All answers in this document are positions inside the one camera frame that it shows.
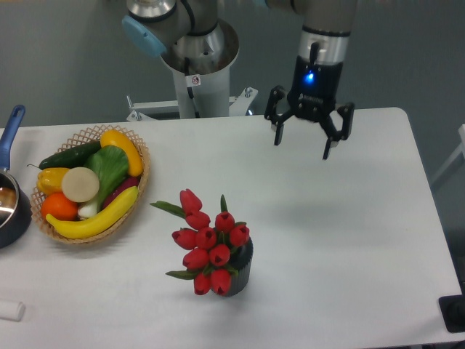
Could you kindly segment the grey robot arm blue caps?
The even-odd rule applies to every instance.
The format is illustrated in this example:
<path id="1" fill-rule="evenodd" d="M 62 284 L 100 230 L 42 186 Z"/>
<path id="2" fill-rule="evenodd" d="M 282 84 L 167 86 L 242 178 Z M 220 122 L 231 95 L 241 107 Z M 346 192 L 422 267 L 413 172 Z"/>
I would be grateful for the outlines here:
<path id="1" fill-rule="evenodd" d="M 146 55 L 160 57 L 173 74 L 184 119 L 239 116 L 244 99 L 230 101 L 230 67 L 238 35 L 221 20 L 216 1 L 128 1 L 125 34 Z M 354 105 L 338 104 L 336 92 L 357 8 L 355 1 L 265 1 L 304 19 L 290 89 L 272 88 L 264 117 L 275 144 L 291 117 L 319 124 L 327 148 L 351 133 Z"/>

